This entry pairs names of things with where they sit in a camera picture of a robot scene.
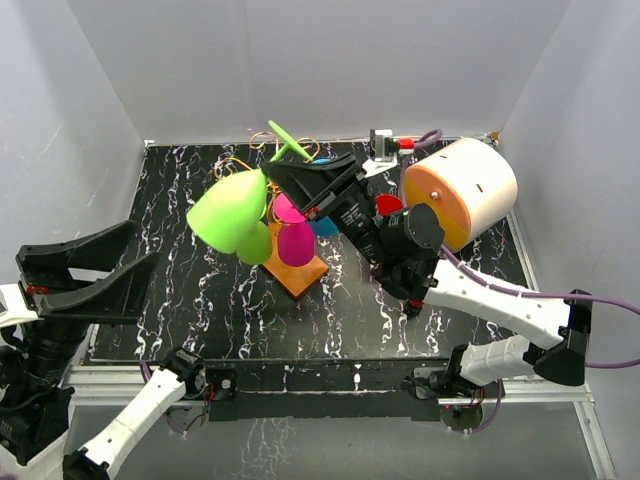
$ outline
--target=orange wooden block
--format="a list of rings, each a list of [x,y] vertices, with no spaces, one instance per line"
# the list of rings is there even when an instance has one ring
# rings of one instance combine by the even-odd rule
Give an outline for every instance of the orange wooden block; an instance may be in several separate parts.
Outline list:
[[[277,223],[269,225],[271,240],[273,241],[273,253],[271,258],[263,263],[262,266],[273,275],[295,300],[298,300],[309,288],[327,274],[329,265],[324,263],[317,255],[304,267],[290,267],[282,263],[278,255],[278,242],[276,239],[278,230],[280,230],[280,225]]]

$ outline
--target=black marble table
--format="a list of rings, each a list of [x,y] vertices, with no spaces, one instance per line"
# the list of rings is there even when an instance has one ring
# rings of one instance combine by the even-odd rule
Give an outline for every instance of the black marble table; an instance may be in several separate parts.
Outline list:
[[[318,158],[367,151],[364,142],[321,147]],[[140,229],[123,261],[151,251],[162,259],[137,327],[101,326],[85,363],[156,360],[178,345],[206,359],[446,357],[458,344],[510,335],[437,306],[401,319],[401,302],[372,280],[368,264],[342,236],[318,241],[316,253],[329,273],[297,303],[261,267],[208,248],[187,226],[186,212],[214,183],[214,164],[235,156],[256,166],[273,151],[273,145],[252,150],[246,144],[148,149],[130,217]],[[374,177],[372,189],[396,193],[398,176],[396,169]],[[461,256],[483,272],[525,284],[506,220]]]

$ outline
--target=white container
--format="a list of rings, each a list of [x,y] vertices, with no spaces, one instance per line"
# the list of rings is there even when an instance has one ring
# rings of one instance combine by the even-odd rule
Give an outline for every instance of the white container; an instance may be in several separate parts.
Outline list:
[[[427,203],[454,251],[513,208],[518,184],[507,161],[489,145],[462,138],[407,169],[407,203]]]

